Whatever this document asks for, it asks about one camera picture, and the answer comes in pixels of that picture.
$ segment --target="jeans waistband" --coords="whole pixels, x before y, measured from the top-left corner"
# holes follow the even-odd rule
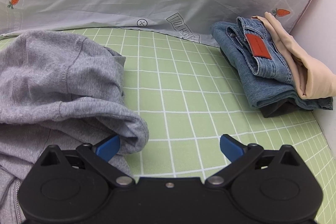
[[[294,85],[287,62],[260,20],[238,17],[237,24],[227,28],[227,35],[254,75]]]

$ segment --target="carrot print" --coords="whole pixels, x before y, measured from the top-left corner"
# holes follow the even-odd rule
[[[11,0],[11,1],[9,2],[9,5],[7,5],[7,7],[8,7],[8,8],[11,7],[12,9],[14,9],[14,8],[13,8],[13,5],[16,5],[18,2],[19,2],[19,0]]]
[[[274,16],[283,17],[289,15],[291,12],[285,9],[275,9],[272,11],[272,13],[274,14]]]

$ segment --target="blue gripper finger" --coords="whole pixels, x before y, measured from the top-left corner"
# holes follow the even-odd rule
[[[235,140],[228,134],[224,134],[220,138],[220,150],[229,159],[229,161],[234,162],[239,157],[244,155],[248,148],[239,141]]]
[[[115,154],[120,150],[119,135],[115,135],[104,139],[98,144],[94,145],[92,151],[105,161],[110,161]]]

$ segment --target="red leather label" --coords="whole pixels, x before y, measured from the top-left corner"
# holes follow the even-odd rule
[[[259,36],[248,33],[246,34],[246,38],[251,47],[254,57],[264,57],[267,59],[272,59],[263,40]]]

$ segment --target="folded beige cloth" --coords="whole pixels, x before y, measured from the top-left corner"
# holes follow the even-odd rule
[[[261,20],[271,34],[274,45],[287,61],[296,91],[302,99],[336,96],[336,75],[300,47],[272,14],[266,12],[265,18],[259,16],[252,18]]]

